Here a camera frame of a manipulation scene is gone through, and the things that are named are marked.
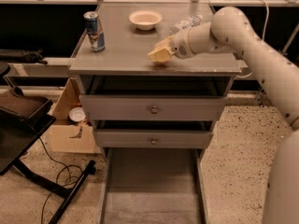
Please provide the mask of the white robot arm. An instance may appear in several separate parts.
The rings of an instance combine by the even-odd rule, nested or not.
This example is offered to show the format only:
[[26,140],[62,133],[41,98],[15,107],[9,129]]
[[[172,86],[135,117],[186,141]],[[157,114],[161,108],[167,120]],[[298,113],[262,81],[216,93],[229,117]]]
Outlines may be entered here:
[[299,224],[299,67],[253,30],[237,7],[223,7],[210,22],[186,28],[154,46],[149,58],[166,63],[201,53],[236,52],[292,127],[279,145],[268,179],[262,224]]

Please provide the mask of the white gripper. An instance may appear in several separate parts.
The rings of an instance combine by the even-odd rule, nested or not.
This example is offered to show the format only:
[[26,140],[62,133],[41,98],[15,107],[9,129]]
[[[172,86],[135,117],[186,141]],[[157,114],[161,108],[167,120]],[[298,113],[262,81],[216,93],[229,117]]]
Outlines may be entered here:
[[192,51],[189,46],[188,30],[181,30],[173,36],[159,41],[155,44],[155,48],[148,56],[155,63],[166,63],[172,59],[173,51],[174,55],[180,59],[187,59],[192,57]]

